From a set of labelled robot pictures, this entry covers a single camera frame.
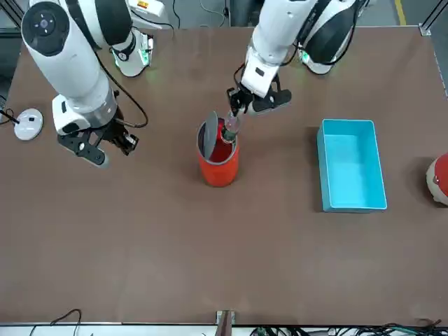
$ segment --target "red container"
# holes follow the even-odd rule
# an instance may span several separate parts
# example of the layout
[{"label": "red container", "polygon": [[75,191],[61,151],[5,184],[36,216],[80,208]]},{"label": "red container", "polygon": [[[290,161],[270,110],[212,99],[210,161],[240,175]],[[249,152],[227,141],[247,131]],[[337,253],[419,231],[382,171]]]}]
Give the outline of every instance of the red container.
[{"label": "red container", "polygon": [[205,122],[197,133],[197,155],[202,175],[205,181],[213,187],[225,187],[231,184],[238,172],[239,145],[238,138],[234,143],[224,143],[221,139],[221,130],[224,119],[218,119],[218,132],[216,144],[209,160],[204,157]]}]

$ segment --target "robotic arm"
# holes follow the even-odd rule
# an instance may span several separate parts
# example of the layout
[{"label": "robotic arm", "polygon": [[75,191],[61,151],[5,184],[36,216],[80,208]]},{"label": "robotic arm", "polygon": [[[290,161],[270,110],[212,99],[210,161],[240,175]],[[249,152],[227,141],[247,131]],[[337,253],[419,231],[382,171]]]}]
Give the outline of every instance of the robotic arm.
[{"label": "robotic arm", "polygon": [[[22,20],[22,37],[35,63],[59,93],[52,101],[58,141],[77,156],[103,166],[100,141],[115,144],[126,155],[138,139],[123,125],[116,94],[84,34],[54,2],[33,5]],[[96,141],[91,144],[90,136]]]},{"label": "robotic arm", "polygon": [[151,63],[153,37],[132,26],[130,8],[141,15],[163,16],[165,6],[157,0],[30,0],[51,1],[66,11],[94,50],[111,48],[117,67],[123,75],[135,77]]},{"label": "robotic arm", "polygon": [[278,75],[279,68],[290,62],[284,59],[291,44],[295,46],[294,55],[298,50],[307,53],[307,65],[312,71],[328,72],[347,51],[365,3],[366,0],[265,0],[245,63],[234,75],[237,87],[227,90],[231,111],[223,128],[223,140],[235,139],[242,115],[264,114],[291,100],[291,92],[281,89]]}]

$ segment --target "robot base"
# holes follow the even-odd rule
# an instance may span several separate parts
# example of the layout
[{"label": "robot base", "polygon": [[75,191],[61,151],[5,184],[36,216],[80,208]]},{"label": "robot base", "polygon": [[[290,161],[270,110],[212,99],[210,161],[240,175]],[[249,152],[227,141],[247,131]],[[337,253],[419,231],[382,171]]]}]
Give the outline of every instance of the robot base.
[{"label": "robot base", "polygon": [[324,65],[324,64],[313,62],[311,57],[303,50],[300,51],[299,59],[300,59],[300,61],[302,61],[303,64],[305,64],[308,67],[308,69],[313,74],[316,74],[316,75],[328,74],[328,72],[330,72],[331,68],[333,67],[332,65]]},{"label": "robot base", "polygon": [[22,141],[29,141],[38,136],[43,126],[42,113],[35,108],[29,108],[17,117],[18,124],[14,126],[14,133]]},{"label": "robot base", "polygon": [[112,52],[115,65],[120,68],[122,74],[126,77],[138,76],[146,67],[151,65],[153,55],[154,39],[136,29],[133,29],[132,33],[135,36],[136,45],[129,56],[121,52]]}]

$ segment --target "tabletop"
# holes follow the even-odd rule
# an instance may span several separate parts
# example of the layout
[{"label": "tabletop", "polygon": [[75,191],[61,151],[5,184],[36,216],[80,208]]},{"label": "tabletop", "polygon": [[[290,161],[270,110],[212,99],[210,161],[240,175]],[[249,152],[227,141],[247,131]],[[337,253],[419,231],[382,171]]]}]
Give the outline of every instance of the tabletop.
[{"label": "tabletop", "polygon": [[[34,107],[42,133],[0,128],[0,321],[371,325],[448,323],[448,210],[425,185],[448,150],[447,102],[433,47],[416,27],[360,28],[327,75],[279,72],[286,107],[244,120],[226,188],[201,177],[195,137],[244,60],[251,29],[155,33],[137,78],[105,65],[147,110],[125,157],[98,169],[57,144],[55,91],[23,48],[8,106]],[[141,120],[122,93],[127,121]],[[375,123],[388,209],[323,213],[316,150],[324,118]]]}]

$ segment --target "light blue tray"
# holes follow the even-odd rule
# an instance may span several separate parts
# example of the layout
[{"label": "light blue tray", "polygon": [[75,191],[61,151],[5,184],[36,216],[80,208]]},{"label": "light blue tray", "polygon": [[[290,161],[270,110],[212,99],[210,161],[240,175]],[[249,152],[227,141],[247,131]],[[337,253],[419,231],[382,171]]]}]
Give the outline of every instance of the light blue tray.
[{"label": "light blue tray", "polygon": [[324,211],[372,212],[387,208],[371,120],[323,120],[317,148]]}]

